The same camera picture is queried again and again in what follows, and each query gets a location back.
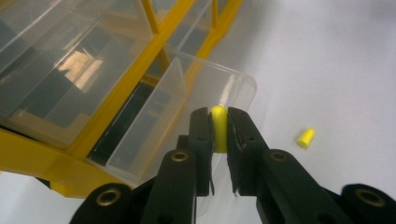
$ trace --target yellow shelf rack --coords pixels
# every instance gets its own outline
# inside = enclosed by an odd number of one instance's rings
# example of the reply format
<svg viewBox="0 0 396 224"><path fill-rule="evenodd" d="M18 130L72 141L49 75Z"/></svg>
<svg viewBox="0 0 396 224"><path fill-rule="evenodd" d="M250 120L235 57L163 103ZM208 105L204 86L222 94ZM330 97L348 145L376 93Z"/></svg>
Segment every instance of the yellow shelf rack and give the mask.
<svg viewBox="0 0 396 224"><path fill-rule="evenodd" d="M7 10L12 2L2 2L0 10ZM69 146L56 147L12 132L8 128L0 128L0 170L48 180L52 189L64 196L76 198L88 196L92 190L105 183L122 182L86 161L86 157L137 83L143 80L155 85L156 80L145 77L146 71L156 58L163 67L169 64L164 47L196 2L198 1L176 0L169 11L164 11L156 10L150 0L141 0L152 38L76 139ZM210 2L210 32L196 52L197 57L206 58L219 43L231 26L241 2L242 0Z"/></svg>

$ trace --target transparent plastic container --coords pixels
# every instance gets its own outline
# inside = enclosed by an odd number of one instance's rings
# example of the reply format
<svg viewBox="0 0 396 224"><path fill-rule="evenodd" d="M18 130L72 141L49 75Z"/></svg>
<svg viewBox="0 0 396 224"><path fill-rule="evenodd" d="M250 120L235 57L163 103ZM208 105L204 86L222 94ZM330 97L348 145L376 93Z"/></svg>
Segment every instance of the transparent plastic container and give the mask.
<svg viewBox="0 0 396 224"><path fill-rule="evenodd" d="M154 177L177 137L188 134L191 112L214 105L248 109L256 83L250 76L170 50L172 62L123 136L105 169L132 186Z"/></svg>
<svg viewBox="0 0 396 224"><path fill-rule="evenodd" d="M212 29L212 1L198 0L168 40L173 49L195 55Z"/></svg>
<svg viewBox="0 0 396 224"><path fill-rule="evenodd" d="M0 7L0 125L67 147L152 38L141 1Z"/></svg>

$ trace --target yellow foam cylinder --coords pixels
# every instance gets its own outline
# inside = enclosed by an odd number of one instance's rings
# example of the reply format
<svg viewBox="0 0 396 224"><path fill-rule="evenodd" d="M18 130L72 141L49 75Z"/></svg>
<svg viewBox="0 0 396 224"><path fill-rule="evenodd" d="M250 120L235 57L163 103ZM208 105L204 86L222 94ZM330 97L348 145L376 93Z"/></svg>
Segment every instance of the yellow foam cylinder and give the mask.
<svg viewBox="0 0 396 224"><path fill-rule="evenodd" d="M210 109L215 127L215 152L227 153L227 109L215 105Z"/></svg>
<svg viewBox="0 0 396 224"><path fill-rule="evenodd" d="M300 138L297 140L297 144L300 146L300 147L303 147L303 148L308 148L309 147L309 145L311 144L311 142L312 142L312 139L314 138L314 136L315 136L315 130L314 129L307 129L307 130L305 130L305 132L300 136Z"/></svg>

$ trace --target white floor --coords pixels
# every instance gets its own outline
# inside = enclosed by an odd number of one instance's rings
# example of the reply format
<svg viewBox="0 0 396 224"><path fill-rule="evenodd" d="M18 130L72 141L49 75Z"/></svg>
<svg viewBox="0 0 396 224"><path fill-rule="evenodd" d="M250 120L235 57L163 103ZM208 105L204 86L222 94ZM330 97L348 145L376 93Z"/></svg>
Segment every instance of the white floor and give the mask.
<svg viewBox="0 0 396 224"><path fill-rule="evenodd" d="M267 144L293 154L323 187L351 183L396 199L396 2L246 0L209 60L255 77L249 114ZM309 149L302 130L317 131ZM227 172L198 223L260 223ZM81 200L30 177L0 175L0 223L67 223Z"/></svg>

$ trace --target yellow object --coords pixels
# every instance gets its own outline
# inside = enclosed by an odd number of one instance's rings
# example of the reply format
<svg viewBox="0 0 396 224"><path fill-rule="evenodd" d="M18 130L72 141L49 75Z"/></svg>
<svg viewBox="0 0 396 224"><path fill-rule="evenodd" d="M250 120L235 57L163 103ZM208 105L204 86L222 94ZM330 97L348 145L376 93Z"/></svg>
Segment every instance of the yellow object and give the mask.
<svg viewBox="0 0 396 224"><path fill-rule="evenodd" d="M300 138L297 140L297 144L300 147L303 148L308 148L309 144L311 144L312 139L315 136L315 130L314 129L307 129L305 132L300 136Z"/></svg>
<svg viewBox="0 0 396 224"><path fill-rule="evenodd" d="M215 126L215 152L227 153L227 109L215 105L210 112Z"/></svg>

